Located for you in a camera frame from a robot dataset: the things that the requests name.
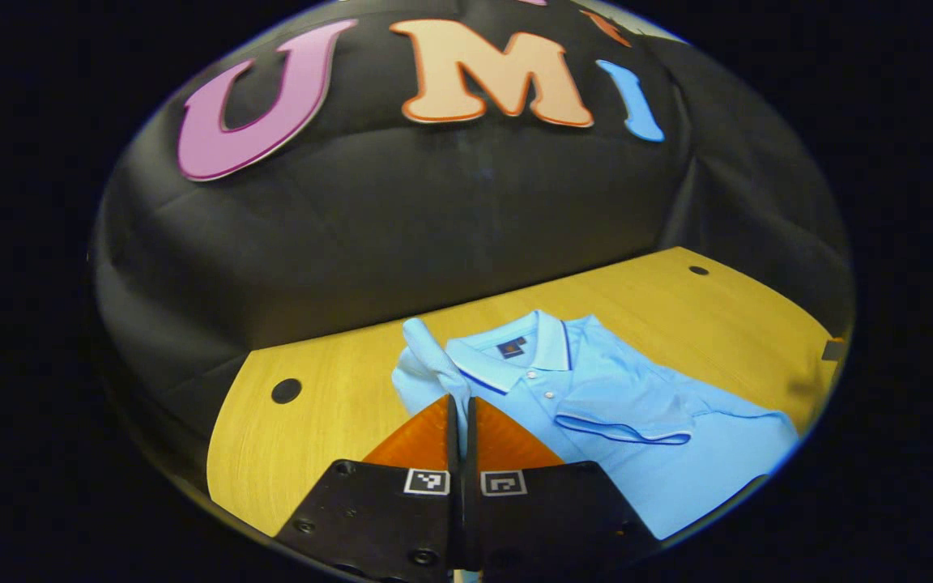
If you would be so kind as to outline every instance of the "light blue polo shirt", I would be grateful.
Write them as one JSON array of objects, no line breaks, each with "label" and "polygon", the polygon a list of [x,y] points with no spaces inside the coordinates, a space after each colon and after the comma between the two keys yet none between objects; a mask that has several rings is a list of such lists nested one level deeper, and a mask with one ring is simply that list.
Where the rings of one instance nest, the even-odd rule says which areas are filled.
[{"label": "light blue polo shirt", "polygon": [[484,398],[562,460],[598,462],[656,538],[773,471],[799,440],[784,413],[654,364],[592,315],[536,310],[444,350],[419,318],[403,332],[392,380],[411,415],[451,394],[466,454],[467,402]]}]

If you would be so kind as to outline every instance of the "table surface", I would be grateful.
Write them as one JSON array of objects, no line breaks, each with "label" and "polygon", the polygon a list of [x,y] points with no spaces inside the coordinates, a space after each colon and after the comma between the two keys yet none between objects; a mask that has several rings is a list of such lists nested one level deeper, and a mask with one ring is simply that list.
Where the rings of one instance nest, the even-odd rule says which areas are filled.
[{"label": "table surface", "polygon": [[[690,266],[707,270],[697,275]],[[832,388],[826,329],[758,281],[684,248],[421,314],[439,343],[535,309],[589,314],[654,362],[785,412],[804,434]],[[408,421],[391,373],[404,320],[252,351],[211,435],[214,502],[274,536],[333,460],[360,460]],[[301,383],[279,405],[271,389]]]}]

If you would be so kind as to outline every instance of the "shirt label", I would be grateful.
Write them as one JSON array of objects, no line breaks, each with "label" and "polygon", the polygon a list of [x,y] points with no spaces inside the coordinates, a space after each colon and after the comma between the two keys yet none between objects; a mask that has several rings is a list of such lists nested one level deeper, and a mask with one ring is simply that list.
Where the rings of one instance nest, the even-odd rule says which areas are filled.
[{"label": "shirt label", "polygon": [[503,358],[513,358],[516,355],[525,354],[525,351],[521,346],[527,344],[528,340],[521,338],[510,340],[507,343],[497,344],[496,348],[499,348],[499,354],[503,355]]}]

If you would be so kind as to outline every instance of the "letter i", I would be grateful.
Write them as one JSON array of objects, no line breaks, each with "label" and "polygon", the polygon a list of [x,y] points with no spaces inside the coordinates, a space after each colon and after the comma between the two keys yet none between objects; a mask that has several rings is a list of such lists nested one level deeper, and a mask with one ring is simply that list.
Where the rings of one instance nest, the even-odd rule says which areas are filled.
[{"label": "letter i", "polygon": [[650,104],[647,104],[647,97],[643,95],[643,88],[640,87],[640,78],[631,70],[616,66],[612,62],[597,60],[596,64],[611,75],[611,79],[618,87],[618,92],[621,93],[621,99],[625,102],[625,110],[628,112],[625,128],[638,138],[652,143],[663,143],[664,132],[654,120]]}]

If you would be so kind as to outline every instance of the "letter u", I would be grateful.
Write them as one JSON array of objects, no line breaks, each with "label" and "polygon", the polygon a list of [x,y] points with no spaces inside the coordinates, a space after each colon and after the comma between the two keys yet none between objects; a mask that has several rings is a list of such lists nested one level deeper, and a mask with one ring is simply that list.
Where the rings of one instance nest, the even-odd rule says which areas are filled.
[{"label": "letter u", "polygon": [[192,181],[213,181],[266,158],[303,130],[318,112],[330,85],[337,36],[358,23],[328,23],[280,45],[286,55],[279,95],[273,107],[243,128],[225,128],[225,105],[236,78],[254,60],[234,66],[185,101],[178,130],[178,168]]}]

